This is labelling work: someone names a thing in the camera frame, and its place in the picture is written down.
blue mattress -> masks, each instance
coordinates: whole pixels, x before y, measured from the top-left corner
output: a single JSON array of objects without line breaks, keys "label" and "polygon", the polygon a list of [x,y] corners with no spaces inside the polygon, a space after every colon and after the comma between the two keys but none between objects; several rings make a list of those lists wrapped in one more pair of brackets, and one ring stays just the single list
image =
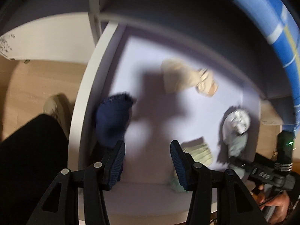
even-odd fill
[{"label": "blue mattress", "polygon": [[294,131],[300,126],[299,28],[281,0],[232,0],[273,47],[288,76],[294,100]]}]

beige shoe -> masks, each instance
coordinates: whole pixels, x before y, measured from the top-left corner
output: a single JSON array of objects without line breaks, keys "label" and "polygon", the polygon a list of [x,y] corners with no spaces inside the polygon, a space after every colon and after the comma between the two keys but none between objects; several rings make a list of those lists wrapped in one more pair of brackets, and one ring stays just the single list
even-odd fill
[{"label": "beige shoe", "polygon": [[166,93],[180,92],[190,87],[196,87],[199,93],[212,97],[218,89],[212,71],[193,70],[177,58],[162,62],[163,83]]},{"label": "beige shoe", "polygon": [[55,118],[69,139],[71,112],[67,97],[64,94],[49,97],[44,104],[43,113]]}]

open drawer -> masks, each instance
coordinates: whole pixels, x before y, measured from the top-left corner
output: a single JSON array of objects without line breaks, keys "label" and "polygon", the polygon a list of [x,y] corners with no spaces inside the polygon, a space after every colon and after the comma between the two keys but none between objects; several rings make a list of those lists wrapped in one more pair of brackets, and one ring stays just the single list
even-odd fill
[{"label": "open drawer", "polygon": [[[96,143],[94,114],[101,99],[128,92],[136,99],[125,134],[126,154],[121,181],[105,192],[113,224],[123,216],[159,217],[159,224],[184,222],[191,192],[175,193],[168,184],[173,173],[170,143],[205,141],[215,170],[227,168],[222,124],[234,108],[243,107],[251,117],[245,158],[253,160],[257,144],[260,98],[241,78],[217,60],[196,51],[183,40],[176,42],[151,28],[141,29],[109,22],[87,65],[75,102],[70,130],[68,168],[82,169]],[[212,98],[195,88],[165,94],[161,63],[181,58],[193,68],[209,68],[219,88]],[[212,211],[216,210],[213,192]],[[146,224],[146,220],[128,222]]]}]

wooden floor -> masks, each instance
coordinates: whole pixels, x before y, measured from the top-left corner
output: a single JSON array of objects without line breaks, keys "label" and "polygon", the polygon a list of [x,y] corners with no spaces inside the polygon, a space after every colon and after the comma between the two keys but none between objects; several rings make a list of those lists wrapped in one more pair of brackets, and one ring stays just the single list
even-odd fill
[{"label": "wooden floor", "polygon": [[74,104],[86,65],[9,61],[0,56],[1,140],[42,113],[45,100],[64,93]]}]

black pants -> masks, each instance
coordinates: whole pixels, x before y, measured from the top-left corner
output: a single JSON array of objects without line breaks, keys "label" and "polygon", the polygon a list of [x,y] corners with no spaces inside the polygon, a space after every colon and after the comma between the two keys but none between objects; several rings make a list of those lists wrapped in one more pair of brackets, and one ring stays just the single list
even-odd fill
[{"label": "black pants", "polygon": [[36,117],[2,142],[0,224],[26,224],[67,160],[67,138],[48,115]]}]

